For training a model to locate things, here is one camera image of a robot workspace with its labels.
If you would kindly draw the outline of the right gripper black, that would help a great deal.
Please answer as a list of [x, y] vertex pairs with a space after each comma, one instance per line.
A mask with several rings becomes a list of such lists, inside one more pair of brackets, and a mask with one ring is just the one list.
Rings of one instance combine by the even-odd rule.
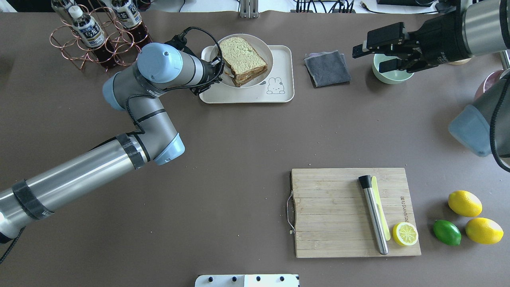
[[464, 35], [464, 10], [455, 10], [425, 21], [416, 31], [404, 22], [371, 30], [363, 44], [352, 48], [352, 58], [384, 54], [398, 58], [379, 63], [379, 72], [415, 73], [440, 64], [472, 57]]

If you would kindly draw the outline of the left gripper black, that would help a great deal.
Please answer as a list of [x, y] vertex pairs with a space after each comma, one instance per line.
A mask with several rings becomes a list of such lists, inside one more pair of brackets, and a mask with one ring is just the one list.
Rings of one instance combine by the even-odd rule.
[[[218, 48], [218, 55], [213, 58], [212, 62], [206, 62], [200, 59], [188, 46], [186, 35], [192, 31], [202, 31], [213, 40], [215, 46]], [[222, 49], [219, 47], [217, 39], [209, 32], [200, 27], [187, 27], [179, 34], [173, 36], [171, 40], [164, 42], [164, 44], [173, 47], [180, 53], [182, 59], [189, 56], [191, 63], [182, 63], [179, 76], [184, 75], [185, 72], [191, 71], [193, 68], [193, 77], [186, 83], [177, 83], [177, 79], [172, 80], [164, 92], [169, 92], [178, 89], [190, 89], [190, 91], [198, 96], [200, 93], [208, 90], [213, 84], [222, 81], [222, 73], [224, 72], [224, 57]]]

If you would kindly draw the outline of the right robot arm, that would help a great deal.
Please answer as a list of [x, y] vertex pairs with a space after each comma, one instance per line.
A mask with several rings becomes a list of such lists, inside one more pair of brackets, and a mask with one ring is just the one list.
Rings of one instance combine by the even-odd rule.
[[371, 30], [352, 49], [353, 58], [384, 54], [380, 73], [416, 73], [441, 64], [499, 53], [503, 70], [486, 77], [474, 101], [449, 126], [451, 135], [472, 153], [509, 160], [509, 2], [456, 1], [454, 11], [426, 20], [416, 31], [403, 22]]

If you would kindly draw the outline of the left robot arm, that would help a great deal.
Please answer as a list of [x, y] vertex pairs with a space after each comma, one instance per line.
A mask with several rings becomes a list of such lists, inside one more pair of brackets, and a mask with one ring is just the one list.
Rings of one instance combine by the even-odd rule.
[[180, 133], [160, 97], [180, 89], [199, 95], [220, 82], [224, 70], [222, 54], [205, 61], [189, 50], [186, 35], [193, 30], [211, 36], [203, 28], [187, 27], [165, 43], [146, 44], [133, 64], [104, 83], [105, 101], [126, 112], [132, 131], [1, 192], [2, 244], [14, 243], [27, 225], [48, 218], [88, 192], [148, 162], [164, 165], [184, 153]]

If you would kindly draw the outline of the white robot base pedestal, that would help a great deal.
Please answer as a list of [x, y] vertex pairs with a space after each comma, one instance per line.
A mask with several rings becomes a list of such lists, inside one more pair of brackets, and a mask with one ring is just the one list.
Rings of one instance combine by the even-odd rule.
[[195, 287], [299, 287], [297, 274], [200, 275]]

